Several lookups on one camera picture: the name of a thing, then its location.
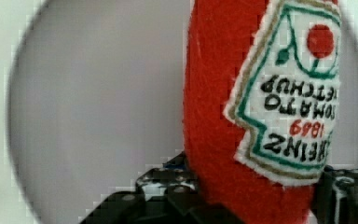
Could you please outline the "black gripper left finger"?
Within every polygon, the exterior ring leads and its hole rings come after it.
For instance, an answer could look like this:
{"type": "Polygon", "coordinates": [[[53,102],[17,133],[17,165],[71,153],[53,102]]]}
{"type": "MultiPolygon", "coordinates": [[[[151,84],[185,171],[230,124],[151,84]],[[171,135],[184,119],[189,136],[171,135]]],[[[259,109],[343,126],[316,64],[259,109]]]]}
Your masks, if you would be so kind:
{"type": "Polygon", "coordinates": [[[102,201],[80,224],[244,224],[220,203],[200,195],[186,154],[135,181],[134,191],[119,191],[102,201]]]}

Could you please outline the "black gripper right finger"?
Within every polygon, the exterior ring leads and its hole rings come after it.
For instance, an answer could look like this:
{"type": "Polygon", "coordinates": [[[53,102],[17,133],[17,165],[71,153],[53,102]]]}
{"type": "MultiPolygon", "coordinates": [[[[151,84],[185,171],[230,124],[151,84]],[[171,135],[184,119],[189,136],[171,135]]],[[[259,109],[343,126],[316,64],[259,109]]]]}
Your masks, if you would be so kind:
{"type": "Polygon", "coordinates": [[[327,165],[315,187],[311,212],[317,224],[358,224],[358,169],[327,165]]]}

